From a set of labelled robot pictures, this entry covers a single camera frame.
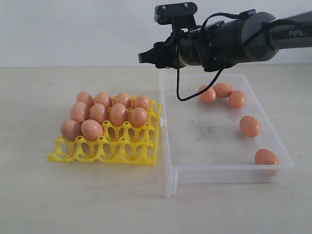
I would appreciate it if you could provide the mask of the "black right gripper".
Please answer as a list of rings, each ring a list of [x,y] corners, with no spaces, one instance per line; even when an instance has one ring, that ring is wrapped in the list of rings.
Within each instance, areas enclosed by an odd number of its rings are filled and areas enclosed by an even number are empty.
[[[160,20],[170,25],[172,32],[165,41],[154,43],[152,50],[138,54],[139,63],[154,64],[156,68],[183,68],[201,66],[205,70],[221,70],[224,59],[217,48],[216,32],[224,25],[220,20],[201,29],[195,21]]]

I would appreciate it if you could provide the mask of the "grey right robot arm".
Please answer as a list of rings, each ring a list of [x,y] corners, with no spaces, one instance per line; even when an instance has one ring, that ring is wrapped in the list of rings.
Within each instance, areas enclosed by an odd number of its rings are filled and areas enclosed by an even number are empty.
[[[281,49],[312,45],[310,11],[282,19],[255,10],[218,16],[230,21],[205,21],[188,32],[176,30],[165,41],[140,53],[139,63],[154,64],[158,69],[201,66],[213,72],[239,63],[269,61]]]

